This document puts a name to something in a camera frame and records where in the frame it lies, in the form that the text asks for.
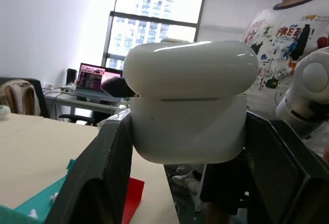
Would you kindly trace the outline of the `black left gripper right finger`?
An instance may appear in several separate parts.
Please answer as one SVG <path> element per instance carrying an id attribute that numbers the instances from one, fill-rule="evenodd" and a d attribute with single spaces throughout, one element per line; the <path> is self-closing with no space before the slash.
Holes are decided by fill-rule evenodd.
<path id="1" fill-rule="evenodd" d="M 272 223 L 328 223 L 328 164 L 285 121 L 247 110 L 245 150 Z"/>

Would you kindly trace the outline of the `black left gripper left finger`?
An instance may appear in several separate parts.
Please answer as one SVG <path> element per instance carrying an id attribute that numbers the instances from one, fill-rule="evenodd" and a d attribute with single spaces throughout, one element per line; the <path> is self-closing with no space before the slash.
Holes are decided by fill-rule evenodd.
<path id="1" fill-rule="evenodd" d="M 76 159 L 46 223 L 121 223 L 132 153 L 131 116 L 106 121 Z"/>

